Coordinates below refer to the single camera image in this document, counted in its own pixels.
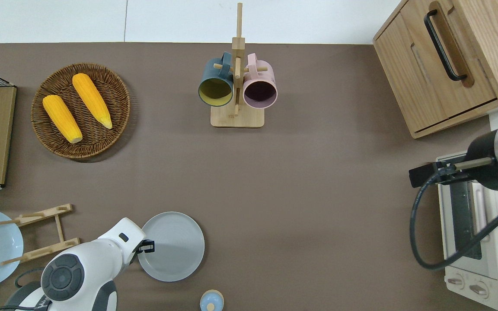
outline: mug handle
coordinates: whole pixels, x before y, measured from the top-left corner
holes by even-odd
[[[257,73],[257,54],[251,53],[247,55],[247,68],[249,69],[249,77],[251,79],[259,78],[259,73]]]
[[[232,55],[228,52],[224,52],[222,55],[222,68],[218,73],[219,77],[225,79],[230,73],[230,67],[232,66]]]

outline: cabinet door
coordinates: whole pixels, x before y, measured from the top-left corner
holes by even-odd
[[[449,79],[444,69],[425,26],[425,16],[433,8],[437,9],[437,14],[430,20],[448,55],[450,65],[452,68],[459,68],[459,71],[464,71],[463,67],[465,67],[467,72],[457,71],[456,73],[466,74],[467,79],[453,81]],[[463,28],[459,12],[450,0],[410,0],[401,9],[400,14],[421,56],[424,71],[431,78],[437,98],[448,118],[496,99],[482,64],[470,43],[472,38],[469,30]]]
[[[398,15],[374,42],[391,89],[413,133],[445,120],[430,79],[421,68],[403,18]]]

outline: wooden mug rack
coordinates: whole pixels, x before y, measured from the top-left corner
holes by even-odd
[[[5,260],[1,262],[1,265],[5,265],[11,262],[15,261],[20,261],[26,262],[29,260],[33,260],[36,258],[40,258],[41,256],[45,256],[47,254],[52,254],[54,252],[59,252],[62,250],[66,250],[67,248],[71,248],[72,246],[80,244],[80,239],[79,238],[73,238],[71,240],[66,240],[64,239],[63,236],[63,228],[61,227],[61,219],[59,219],[59,215],[63,213],[67,213],[69,211],[73,210],[72,205],[69,203],[57,206],[57,207],[52,207],[47,210],[31,213],[31,214],[21,214],[20,216],[11,219],[11,220],[6,220],[6,221],[0,221],[0,225],[5,225],[5,224],[16,224],[19,227],[25,226],[32,224],[34,222],[38,222],[40,220],[44,220],[50,217],[55,217],[55,222],[57,223],[57,234],[59,235],[59,240],[60,242],[57,244],[45,246],[44,248],[38,248],[37,250],[33,250],[30,252],[26,252],[22,254],[22,256]]]
[[[232,38],[233,60],[233,99],[221,107],[211,107],[211,125],[214,127],[249,127],[259,128],[265,125],[265,110],[256,109],[245,104],[241,98],[243,91],[243,73],[245,69],[245,38],[241,37],[241,3],[237,4],[237,34]],[[267,70],[266,67],[257,68],[258,71]]]

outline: teal mug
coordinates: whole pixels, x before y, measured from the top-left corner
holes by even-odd
[[[214,64],[222,65],[221,69]],[[205,65],[203,78],[199,83],[199,97],[206,104],[220,107],[228,104],[233,96],[232,54],[224,52],[222,58],[213,58]]]

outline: oven window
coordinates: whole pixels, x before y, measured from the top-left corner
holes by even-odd
[[[462,249],[474,237],[474,201],[472,182],[450,185],[451,205],[453,208],[453,229],[455,248]],[[482,259],[482,246],[477,244],[465,257]]]

